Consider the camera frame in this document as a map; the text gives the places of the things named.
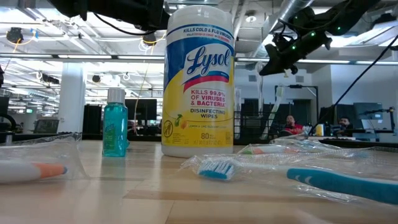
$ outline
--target toothbrush head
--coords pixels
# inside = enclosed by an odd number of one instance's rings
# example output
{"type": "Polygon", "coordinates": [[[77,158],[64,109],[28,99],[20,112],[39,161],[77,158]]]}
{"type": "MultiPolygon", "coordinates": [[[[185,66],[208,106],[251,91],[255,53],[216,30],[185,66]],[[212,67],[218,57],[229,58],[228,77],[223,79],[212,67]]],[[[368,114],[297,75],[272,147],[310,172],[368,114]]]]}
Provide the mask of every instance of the toothbrush head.
{"type": "Polygon", "coordinates": [[[230,180],[234,174],[234,165],[228,161],[205,161],[198,170],[199,176],[219,180],[230,180]]]}

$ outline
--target yellow label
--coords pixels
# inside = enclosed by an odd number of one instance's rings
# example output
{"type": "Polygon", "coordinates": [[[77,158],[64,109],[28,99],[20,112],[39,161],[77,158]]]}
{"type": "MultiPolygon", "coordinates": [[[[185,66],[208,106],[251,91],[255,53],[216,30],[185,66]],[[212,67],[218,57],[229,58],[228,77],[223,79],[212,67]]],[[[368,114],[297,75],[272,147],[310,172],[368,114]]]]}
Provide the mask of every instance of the yellow label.
{"type": "Polygon", "coordinates": [[[208,24],[167,35],[162,144],[233,145],[233,36],[208,24]]]}

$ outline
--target red shirt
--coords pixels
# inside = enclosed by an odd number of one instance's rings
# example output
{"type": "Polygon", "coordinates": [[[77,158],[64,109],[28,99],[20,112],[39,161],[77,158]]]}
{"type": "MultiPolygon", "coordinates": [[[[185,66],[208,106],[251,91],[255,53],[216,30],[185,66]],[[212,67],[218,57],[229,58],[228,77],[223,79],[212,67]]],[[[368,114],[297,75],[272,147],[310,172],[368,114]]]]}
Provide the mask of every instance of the red shirt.
{"type": "Polygon", "coordinates": [[[292,134],[301,134],[302,132],[299,132],[299,130],[302,130],[304,126],[300,124],[295,124],[294,127],[286,127],[285,130],[292,133],[292,134]]]}

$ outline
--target lysol disinfecting wipes container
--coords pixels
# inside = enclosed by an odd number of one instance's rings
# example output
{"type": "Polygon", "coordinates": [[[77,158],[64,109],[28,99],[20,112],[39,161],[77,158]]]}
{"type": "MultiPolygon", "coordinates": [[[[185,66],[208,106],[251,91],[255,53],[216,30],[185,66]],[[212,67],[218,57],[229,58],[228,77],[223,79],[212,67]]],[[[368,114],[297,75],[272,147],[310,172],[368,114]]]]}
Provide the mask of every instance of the lysol disinfecting wipes container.
{"type": "Polygon", "coordinates": [[[211,6],[179,9],[169,19],[166,39],[162,152],[232,153],[231,15],[211,6]]]}

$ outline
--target lysol logo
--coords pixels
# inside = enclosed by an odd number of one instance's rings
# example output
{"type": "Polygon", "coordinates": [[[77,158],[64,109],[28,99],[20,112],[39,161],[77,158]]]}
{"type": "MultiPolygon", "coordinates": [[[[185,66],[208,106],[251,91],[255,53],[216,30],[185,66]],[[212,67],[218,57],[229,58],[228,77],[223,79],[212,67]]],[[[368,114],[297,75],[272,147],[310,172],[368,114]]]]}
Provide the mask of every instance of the lysol logo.
{"type": "Polygon", "coordinates": [[[231,50],[221,44],[208,44],[189,52],[184,65],[184,91],[203,82],[228,83],[231,55],[231,50]]]}

